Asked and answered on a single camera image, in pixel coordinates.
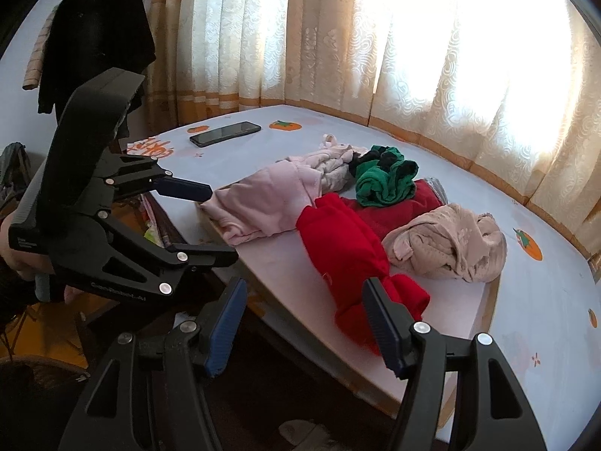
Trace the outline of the person's left hand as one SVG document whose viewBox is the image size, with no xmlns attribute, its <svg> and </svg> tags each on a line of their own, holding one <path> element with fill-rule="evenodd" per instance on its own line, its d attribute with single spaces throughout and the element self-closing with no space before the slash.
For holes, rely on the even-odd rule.
<svg viewBox="0 0 601 451">
<path fill-rule="evenodd" d="M 20 303 L 30 306 L 40 299 L 36 294 L 36 276 L 53 275 L 50 259 L 41 254 L 14 250 L 9 245 L 9 228 L 15 212 L 1 224 L 1 303 Z"/>
</svg>

